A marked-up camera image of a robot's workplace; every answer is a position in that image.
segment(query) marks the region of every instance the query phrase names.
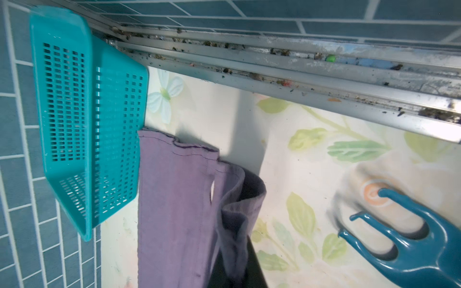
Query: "floral tabletop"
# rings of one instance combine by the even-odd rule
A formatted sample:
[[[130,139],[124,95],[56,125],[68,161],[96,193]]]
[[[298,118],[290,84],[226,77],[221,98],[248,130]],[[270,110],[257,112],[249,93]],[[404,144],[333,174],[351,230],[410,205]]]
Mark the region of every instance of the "floral tabletop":
[[[393,188],[461,227],[461,147],[284,100],[149,68],[145,125],[211,145],[267,188],[251,239],[270,288],[396,287],[337,237],[334,217],[366,247],[391,241],[341,199],[404,233],[423,221],[378,197]],[[137,199],[101,226],[104,287],[137,287]]]

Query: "printed flower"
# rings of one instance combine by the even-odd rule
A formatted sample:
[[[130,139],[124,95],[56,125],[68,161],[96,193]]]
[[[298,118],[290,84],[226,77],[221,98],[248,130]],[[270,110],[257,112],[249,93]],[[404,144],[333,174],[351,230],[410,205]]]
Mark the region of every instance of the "printed flower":
[[[170,100],[181,93],[184,88],[184,83],[183,80],[177,76],[169,81],[170,73],[168,71],[161,69],[158,69],[157,71],[160,80],[160,91],[153,92],[148,95],[147,108],[152,113],[156,113],[160,110],[162,122],[169,124],[171,121]]]
[[[409,156],[396,151],[374,161],[360,162],[345,174],[340,191],[361,203],[367,210],[403,233],[421,228],[423,220],[388,198],[378,196],[381,188],[402,192],[431,208],[454,225],[461,224],[461,179],[437,164],[414,164]],[[348,222],[351,212],[344,212],[345,223],[376,253],[385,253],[392,243],[362,220]]]

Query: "basket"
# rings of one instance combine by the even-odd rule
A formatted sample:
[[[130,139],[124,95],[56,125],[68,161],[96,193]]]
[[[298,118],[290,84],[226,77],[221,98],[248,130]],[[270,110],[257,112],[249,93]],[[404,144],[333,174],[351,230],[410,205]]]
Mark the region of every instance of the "basket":
[[[35,7],[30,29],[45,176],[89,241],[136,196],[148,72],[67,9]]]

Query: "purple fabric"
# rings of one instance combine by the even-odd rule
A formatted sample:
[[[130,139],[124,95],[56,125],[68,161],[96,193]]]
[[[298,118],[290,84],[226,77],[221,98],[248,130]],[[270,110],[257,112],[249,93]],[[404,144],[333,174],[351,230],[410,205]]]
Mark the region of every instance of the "purple fabric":
[[[139,287],[203,288],[218,250],[228,277],[241,281],[264,183],[220,162],[211,148],[180,143],[159,131],[144,129],[138,135]]]

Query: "folded fabric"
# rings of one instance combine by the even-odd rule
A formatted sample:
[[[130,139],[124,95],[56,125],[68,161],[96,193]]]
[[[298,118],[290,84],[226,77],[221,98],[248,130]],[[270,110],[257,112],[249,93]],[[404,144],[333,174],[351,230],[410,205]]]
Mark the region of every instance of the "folded fabric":
[[[204,288],[221,251],[236,286],[248,260],[247,236],[266,195],[263,181],[219,161],[209,147],[138,131],[141,147],[138,285]]]

